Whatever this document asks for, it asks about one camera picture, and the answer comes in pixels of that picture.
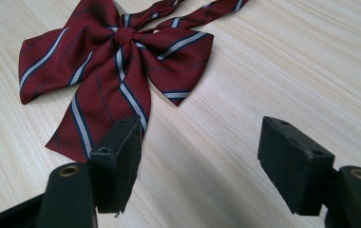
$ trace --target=red bow tie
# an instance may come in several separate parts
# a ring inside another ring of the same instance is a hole
[[[47,148],[85,162],[116,121],[138,114],[145,131],[148,81],[172,103],[181,103],[200,79],[214,38],[190,28],[237,11],[247,0],[218,0],[138,31],[180,2],[164,0],[120,16],[111,0],[82,0],[63,28],[24,41],[19,61],[23,104],[81,82]]]

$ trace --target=bow tail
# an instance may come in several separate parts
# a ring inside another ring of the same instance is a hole
[[[213,39],[208,33],[172,28],[142,40],[148,47],[141,50],[148,78],[174,105],[180,105],[198,83],[208,63]]]
[[[142,67],[129,63],[130,58],[134,57],[120,48],[81,83],[47,148],[86,162],[92,147],[115,122],[140,115],[145,130],[151,106],[148,82]]]

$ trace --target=bow loop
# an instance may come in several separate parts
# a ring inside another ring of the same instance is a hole
[[[214,36],[182,28],[166,28],[134,37],[144,71],[174,105],[180,105],[207,65]]]

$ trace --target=wood grain surface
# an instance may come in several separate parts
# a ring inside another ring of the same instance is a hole
[[[116,1],[121,12],[156,0]],[[210,0],[182,3],[184,15]],[[45,191],[71,160],[44,148],[77,86],[19,100],[25,39],[61,28],[78,0],[0,0],[0,212]],[[292,215],[261,169],[263,116],[290,122],[361,166],[361,1],[251,0],[196,28],[216,36],[211,59],[180,107],[152,87],[152,112],[133,194],[100,227],[323,227]]]

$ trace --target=striped bow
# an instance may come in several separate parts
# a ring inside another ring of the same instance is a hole
[[[116,121],[138,114],[144,132],[151,106],[149,81],[173,104],[181,103],[203,73],[214,38],[189,28],[239,10],[246,1],[216,1],[138,31],[151,19],[174,11],[180,2],[164,0],[120,16],[111,0],[82,0],[63,28],[23,43],[19,61],[23,104],[81,82],[47,148],[85,162]],[[218,13],[224,2],[225,12]]]

